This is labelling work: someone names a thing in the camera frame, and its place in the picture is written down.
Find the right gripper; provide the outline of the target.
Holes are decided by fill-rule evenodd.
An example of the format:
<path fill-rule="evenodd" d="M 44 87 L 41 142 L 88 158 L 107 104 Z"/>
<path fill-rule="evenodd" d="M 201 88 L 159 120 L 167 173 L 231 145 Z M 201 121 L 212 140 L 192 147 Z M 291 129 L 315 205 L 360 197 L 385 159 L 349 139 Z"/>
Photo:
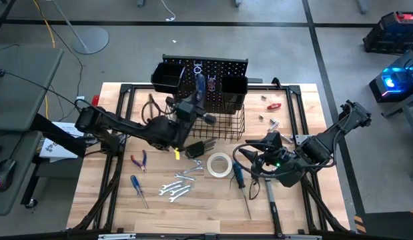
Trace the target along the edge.
<path fill-rule="evenodd" d="M 284 187 L 292 187 L 303 177 L 303 170 L 298 162 L 300 159 L 295 153 L 282 147 L 280 132 L 269 132 L 263 139 L 248 139 L 246 143 L 257 151 L 244 148 L 239 152 L 252 164 L 259 164 L 260 175 L 266 178 L 277 179 Z"/>

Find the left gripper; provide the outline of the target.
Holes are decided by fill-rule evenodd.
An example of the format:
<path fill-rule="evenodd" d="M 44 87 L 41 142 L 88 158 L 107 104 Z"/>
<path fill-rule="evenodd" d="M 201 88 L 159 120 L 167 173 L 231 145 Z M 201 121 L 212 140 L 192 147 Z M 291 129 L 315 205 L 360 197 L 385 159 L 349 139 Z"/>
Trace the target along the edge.
<path fill-rule="evenodd" d="M 172 107 L 179 120 L 185 122 L 194 122 L 197 118 L 202 119 L 208 125 L 216 123 L 216 117 L 210 115 L 205 110 L 205 95 L 197 101 L 197 92 L 193 92 L 185 99 L 175 100 L 172 97 L 166 97 L 166 104 Z"/>

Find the black handled pliers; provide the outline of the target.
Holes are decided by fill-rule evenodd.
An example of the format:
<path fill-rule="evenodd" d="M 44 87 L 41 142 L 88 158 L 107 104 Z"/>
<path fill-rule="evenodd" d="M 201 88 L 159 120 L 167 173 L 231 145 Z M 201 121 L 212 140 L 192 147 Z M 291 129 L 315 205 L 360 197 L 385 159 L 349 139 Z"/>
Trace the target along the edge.
<path fill-rule="evenodd" d="M 154 117 L 165 115 L 165 111 L 154 100 L 153 95 L 148 95 L 147 101 L 141 108 L 141 119 L 147 125 Z"/>

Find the black hex key set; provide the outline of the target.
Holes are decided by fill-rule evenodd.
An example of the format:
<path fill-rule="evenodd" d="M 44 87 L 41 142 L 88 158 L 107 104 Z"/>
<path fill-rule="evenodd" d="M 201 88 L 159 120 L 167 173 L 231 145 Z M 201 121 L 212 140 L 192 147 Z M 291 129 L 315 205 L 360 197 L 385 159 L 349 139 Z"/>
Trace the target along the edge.
<path fill-rule="evenodd" d="M 216 144 L 216 137 L 205 141 L 198 141 L 186 147 L 185 156 L 193 159 L 202 156 L 205 152 L 210 151 L 214 148 Z"/>

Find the black blue grip screwdriver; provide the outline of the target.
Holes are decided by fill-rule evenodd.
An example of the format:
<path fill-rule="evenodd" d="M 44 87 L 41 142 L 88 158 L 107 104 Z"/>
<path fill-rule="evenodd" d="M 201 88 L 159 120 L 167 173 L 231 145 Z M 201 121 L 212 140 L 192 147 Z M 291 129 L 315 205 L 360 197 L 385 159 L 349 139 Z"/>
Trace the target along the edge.
<path fill-rule="evenodd" d="M 242 174 L 242 169 L 240 168 L 240 166 L 235 161 L 232 162 L 232 168 L 233 168 L 233 171 L 234 171 L 234 177 L 236 178 L 236 181 L 238 183 L 238 187 L 239 187 L 239 189 L 242 192 L 242 195 L 244 197 L 244 202 L 245 202 L 245 205 L 246 205 L 246 209 L 247 209 L 247 212 L 248 212 L 249 219 L 252 219 L 252 216 L 251 216 L 251 213 L 250 213 L 250 208 L 249 208 L 249 205 L 248 205 L 248 200 L 247 200 L 247 197 L 246 197 L 246 192 L 245 192 L 246 186 L 244 184 L 244 176 Z"/>

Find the wide black plastic bin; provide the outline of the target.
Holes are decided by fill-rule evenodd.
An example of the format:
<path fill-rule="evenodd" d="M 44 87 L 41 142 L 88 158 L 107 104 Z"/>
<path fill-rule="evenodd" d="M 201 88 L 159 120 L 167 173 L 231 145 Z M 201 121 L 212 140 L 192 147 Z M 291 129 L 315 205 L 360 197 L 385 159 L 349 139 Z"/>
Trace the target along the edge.
<path fill-rule="evenodd" d="M 158 63 L 151 75 L 151 84 L 155 91 L 175 95 L 183 79 L 185 67 L 173 63 Z"/>

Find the tall black plastic bin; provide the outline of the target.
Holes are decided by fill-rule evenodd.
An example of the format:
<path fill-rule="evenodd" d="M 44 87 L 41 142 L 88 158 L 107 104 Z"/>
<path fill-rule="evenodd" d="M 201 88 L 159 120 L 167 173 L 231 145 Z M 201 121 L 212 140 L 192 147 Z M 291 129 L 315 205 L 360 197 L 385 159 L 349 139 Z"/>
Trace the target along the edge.
<path fill-rule="evenodd" d="M 225 76 L 222 79 L 222 97 L 226 113 L 234 114 L 242 108 L 248 92 L 248 78 L 244 76 Z"/>

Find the black pegboard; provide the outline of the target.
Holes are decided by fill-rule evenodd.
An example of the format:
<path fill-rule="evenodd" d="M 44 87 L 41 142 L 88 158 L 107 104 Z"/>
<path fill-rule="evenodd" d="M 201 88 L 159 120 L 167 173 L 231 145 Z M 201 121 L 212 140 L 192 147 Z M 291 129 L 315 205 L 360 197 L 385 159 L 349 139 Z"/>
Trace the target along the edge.
<path fill-rule="evenodd" d="M 223 113 L 222 79 L 225 76 L 246 76 L 247 59 L 224 59 L 211 57 L 193 57 L 163 55 L 163 62 L 183 65 L 185 73 L 179 85 L 176 97 L 185 98 L 196 90 L 193 74 L 193 62 L 202 61 L 202 73 L 205 77 L 205 107 L 210 112 Z"/>

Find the white tape roll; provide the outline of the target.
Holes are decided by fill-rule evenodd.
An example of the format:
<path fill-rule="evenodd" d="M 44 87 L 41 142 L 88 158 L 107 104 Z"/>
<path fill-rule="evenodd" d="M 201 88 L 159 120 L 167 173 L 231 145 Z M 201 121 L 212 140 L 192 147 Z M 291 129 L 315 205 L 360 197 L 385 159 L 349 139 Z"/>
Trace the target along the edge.
<path fill-rule="evenodd" d="M 222 160 L 227 163 L 227 168 L 225 171 L 218 173 L 213 170 L 212 163 L 217 160 Z M 215 178 L 224 178 L 229 175 L 232 170 L 232 159 L 225 153 L 214 153 L 208 158 L 207 170 Z"/>

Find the small blue screwdriver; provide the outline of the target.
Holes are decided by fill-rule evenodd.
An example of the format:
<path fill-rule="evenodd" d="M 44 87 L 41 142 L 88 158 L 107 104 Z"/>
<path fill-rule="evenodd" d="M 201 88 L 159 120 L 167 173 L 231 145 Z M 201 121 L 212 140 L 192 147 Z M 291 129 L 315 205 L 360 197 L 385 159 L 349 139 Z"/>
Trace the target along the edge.
<path fill-rule="evenodd" d="M 147 203 L 146 203 L 146 201 L 145 201 L 145 198 L 144 198 L 144 196 L 143 196 L 143 192 L 142 192 L 142 190 L 141 190 L 139 181 L 137 180 L 137 178 L 136 178 L 135 175 L 132 175 L 132 176 L 130 177 L 130 180 L 131 180 L 131 183 L 132 183 L 133 187 L 134 187 L 135 190 L 137 191 L 137 194 L 140 196 L 141 201 L 142 201 L 144 207 L 147 209 L 147 208 L 148 208 L 148 205 L 147 205 Z"/>

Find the grey floor stand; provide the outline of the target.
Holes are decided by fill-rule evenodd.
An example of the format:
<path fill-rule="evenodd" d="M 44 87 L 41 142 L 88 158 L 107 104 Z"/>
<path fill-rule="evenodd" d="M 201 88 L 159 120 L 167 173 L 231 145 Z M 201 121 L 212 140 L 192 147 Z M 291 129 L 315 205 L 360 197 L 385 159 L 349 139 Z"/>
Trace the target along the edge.
<path fill-rule="evenodd" d="M 50 0 L 76 37 L 72 47 L 77 53 L 91 55 L 103 50 L 109 43 L 109 33 L 101 27 L 87 27 L 78 31 L 65 16 L 55 0 Z"/>

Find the white printed paper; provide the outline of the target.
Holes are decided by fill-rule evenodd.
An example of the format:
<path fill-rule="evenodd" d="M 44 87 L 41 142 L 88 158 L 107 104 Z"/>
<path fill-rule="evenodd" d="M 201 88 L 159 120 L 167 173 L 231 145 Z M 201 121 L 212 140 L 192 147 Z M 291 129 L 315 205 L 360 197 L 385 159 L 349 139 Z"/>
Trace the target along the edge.
<path fill-rule="evenodd" d="M 60 129 L 64 130 L 73 137 L 82 137 L 83 133 L 75 128 L 74 123 L 66 122 L 53 122 Z M 76 159 L 77 155 L 66 150 L 64 147 L 58 145 L 52 140 L 46 138 L 43 142 L 43 146 L 40 150 L 40 157 L 49 159 L 50 163 L 66 160 L 66 159 Z"/>

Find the black yellow striped box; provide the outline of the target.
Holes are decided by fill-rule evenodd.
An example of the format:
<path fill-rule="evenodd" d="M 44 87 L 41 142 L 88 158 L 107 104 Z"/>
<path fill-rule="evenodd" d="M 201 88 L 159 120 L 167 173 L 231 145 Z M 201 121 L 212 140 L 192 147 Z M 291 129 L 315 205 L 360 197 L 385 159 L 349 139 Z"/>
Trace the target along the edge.
<path fill-rule="evenodd" d="M 413 211 L 355 215 L 356 230 L 363 235 L 413 240 Z"/>

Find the lit computer case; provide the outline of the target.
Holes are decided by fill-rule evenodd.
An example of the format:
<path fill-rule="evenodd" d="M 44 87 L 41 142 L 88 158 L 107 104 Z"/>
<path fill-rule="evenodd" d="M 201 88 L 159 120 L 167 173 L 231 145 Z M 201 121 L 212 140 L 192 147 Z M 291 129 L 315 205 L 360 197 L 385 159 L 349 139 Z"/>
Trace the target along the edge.
<path fill-rule="evenodd" d="M 413 94 L 413 45 L 371 82 L 377 103 L 399 102 Z"/>

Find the black red toolbox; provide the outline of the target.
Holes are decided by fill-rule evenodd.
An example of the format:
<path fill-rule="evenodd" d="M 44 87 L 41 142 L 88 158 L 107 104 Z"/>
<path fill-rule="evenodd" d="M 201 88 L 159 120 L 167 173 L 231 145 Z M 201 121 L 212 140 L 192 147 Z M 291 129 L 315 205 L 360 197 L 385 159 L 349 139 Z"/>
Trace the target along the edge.
<path fill-rule="evenodd" d="M 396 11 L 383 16 L 363 43 L 366 52 L 405 52 L 413 45 L 413 12 Z"/>

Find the black computer mouse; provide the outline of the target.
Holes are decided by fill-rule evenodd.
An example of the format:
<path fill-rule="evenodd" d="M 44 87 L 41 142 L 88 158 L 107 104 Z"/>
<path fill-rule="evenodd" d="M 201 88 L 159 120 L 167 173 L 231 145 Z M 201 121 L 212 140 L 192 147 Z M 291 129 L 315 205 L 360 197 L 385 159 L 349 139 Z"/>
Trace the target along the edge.
<path fill-rule="evenodd" d="M 8 190 L 13 182 L 17 162 L 13 159 L 5 159 L 0 162 L 0 192 Z"/>

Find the black handled hammer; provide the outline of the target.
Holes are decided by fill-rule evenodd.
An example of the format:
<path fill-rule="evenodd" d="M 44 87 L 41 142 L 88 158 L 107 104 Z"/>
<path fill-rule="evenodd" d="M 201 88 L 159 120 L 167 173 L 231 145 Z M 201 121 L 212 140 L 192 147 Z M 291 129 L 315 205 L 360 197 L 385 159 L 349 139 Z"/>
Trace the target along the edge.
<path fill-rule="evenodd" d="M 284 234 L 282 233 L 282 227 L 280 224 L 280 218 L 278 215 L 278 210 L 276 207 L 276 202 L 274 199 L 274 193 L 272 191 L 272 184 L 270 179 L 265 179 L 265 184 L 266 184 L 266 191 L 267 191 L 267 196 L 268 196 L 268 201 L 270 205 L 270 213 L 272 215 L 272 222 L 274 226 L 274 236 L 277 239 L 284 239 Z"/>

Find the red blue handled pliers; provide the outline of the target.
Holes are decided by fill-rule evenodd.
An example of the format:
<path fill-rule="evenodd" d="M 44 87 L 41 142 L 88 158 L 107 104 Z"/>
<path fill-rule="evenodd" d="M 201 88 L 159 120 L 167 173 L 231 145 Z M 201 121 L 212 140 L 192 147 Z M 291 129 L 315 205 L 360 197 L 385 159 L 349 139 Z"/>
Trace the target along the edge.
<path fill-rule="evenodd" d="M 134 163 L 135 165 L 137 165 L 137 166 L 141 169 L 141 171 L 142 171 L 143 173 L 145 173 L 145 172 L 147 171 L 147 169 L 146 169 L 147 153 L 146 153 L 145 150 L 142 150 L 141 152 L 142 152 L 142 154 L 143 154 L 143 157 L 142 157 L 142 161 L 141 161 L 141 162 L 137 161 L 137 160 L 135 159 L 135 156 L 134 156 L 134 155 L 131 155 L 130 157 L 131 157 L 132 163 Z"/>

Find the silver aluminium rail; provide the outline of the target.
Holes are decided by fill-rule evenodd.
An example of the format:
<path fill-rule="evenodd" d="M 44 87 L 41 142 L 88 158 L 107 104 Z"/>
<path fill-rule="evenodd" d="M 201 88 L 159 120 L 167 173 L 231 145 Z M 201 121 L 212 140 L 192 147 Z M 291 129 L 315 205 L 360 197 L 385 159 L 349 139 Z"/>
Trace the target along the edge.
<path fill-rule="evenodd" d="M 98 235 L 97 240 L 134 240 L 136 237 L 135 233 L 110 233 Z"/>
<path fill-rule="evenodd" d="M 285 235 L 284 240 L 322 240 L 318 235 Z"/>

